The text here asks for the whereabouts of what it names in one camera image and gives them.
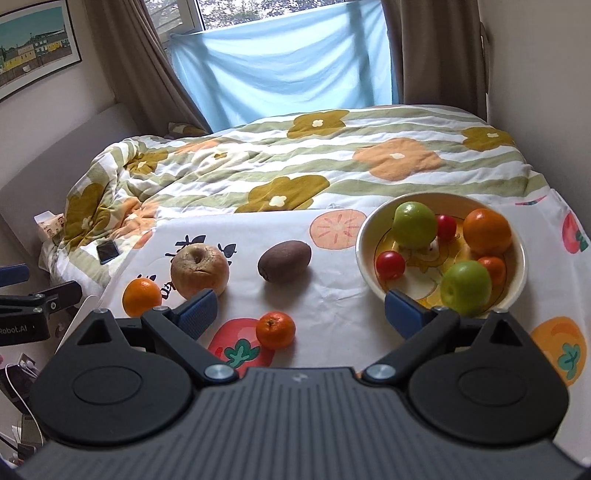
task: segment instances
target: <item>tree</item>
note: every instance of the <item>tree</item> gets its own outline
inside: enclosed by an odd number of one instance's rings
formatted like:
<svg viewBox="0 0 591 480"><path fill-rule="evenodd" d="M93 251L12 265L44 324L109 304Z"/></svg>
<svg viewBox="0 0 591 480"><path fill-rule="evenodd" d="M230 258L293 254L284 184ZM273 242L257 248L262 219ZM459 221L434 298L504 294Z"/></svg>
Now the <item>tree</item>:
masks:
<svg viewBox="0 0 591 480"><path fill-rule="evenodd" d="M341 3L343 0L198 0L207 30Z"/></svg>

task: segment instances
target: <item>framed picture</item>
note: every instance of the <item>framed picture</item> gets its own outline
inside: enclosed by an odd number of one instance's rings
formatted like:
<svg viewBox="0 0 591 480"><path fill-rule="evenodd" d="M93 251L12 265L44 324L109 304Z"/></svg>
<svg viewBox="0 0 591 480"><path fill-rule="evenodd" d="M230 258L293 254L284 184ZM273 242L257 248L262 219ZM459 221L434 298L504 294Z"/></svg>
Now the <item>framed picture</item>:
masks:
<svg viewBox="0 0 591 480"><path fill-rule="evenodd" d="M0 15L0 101L81 60L66 0Z"/></svg>

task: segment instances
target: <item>orange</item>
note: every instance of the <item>orange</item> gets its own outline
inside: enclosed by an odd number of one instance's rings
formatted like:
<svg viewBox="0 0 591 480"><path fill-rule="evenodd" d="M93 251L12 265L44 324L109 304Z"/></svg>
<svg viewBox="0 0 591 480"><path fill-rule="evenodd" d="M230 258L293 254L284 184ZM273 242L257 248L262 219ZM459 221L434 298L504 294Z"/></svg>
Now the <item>orange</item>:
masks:
<svg viewBox="0 0 591 480"><path fill-rule="evenodd" d="M507 267L498 257L480 257L478 262L485 266L491 276L493 287L503 285L507 278Z"/></svg>
<svg viewBox="0 0 591 480"><path fill-rule="evenodd" d="M123 292L123 309L130 317L140 317L143 312L162 305L160 287L149 278L136 278Z"/></svg>
<svg viewBox="0 0 591 480"><path fill-rule="evenodd" d="M464 240L478 255L502 255L511 246L511 227L500 213L486 208L471 211L463 225Z"/></svg>
<svg viewBox="0 0 591 480"><path fill-rule="evenodd" d="M257 340L263 347L279 350L291 345L294 341L296 324L286 313L269 312L256 323L255 332Z"/></svg>

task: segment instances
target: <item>green apple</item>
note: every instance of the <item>green apple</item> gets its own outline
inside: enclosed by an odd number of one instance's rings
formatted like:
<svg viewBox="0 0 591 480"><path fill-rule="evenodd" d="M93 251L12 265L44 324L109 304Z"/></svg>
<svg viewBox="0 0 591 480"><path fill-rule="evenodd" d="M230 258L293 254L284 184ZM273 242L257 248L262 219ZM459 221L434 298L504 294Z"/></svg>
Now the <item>green apple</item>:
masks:
<svg viewBox="0 0 591 480"><path fill-rule="evenodd" d="M460 315L477 315L491 299L491 276L477 261L458 262L443 275L439 291L446 307Z"/></svg>
<svg viewBox="0 0 591 480"><path fill-rule="evenodd" d="M433 211L422 203L403 203L394 213L392 234L401 247L426 248L437 236L437 218Z"/></svg>

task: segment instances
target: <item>smartphone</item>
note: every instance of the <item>smartphone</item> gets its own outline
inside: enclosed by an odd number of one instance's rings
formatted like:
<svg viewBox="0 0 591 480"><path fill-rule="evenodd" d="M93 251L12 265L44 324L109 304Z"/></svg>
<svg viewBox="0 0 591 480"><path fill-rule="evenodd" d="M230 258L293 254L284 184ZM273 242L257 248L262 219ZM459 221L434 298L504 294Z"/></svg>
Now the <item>smartphone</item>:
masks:
<svg viewBox="0 0 591 480"><path fill-rule="evenodd" d="M96 252L99 254L101 265L105 265L107 262L110 262L119 256L119 250L113 240L107 240L106 242L97 245Z"/></svg>

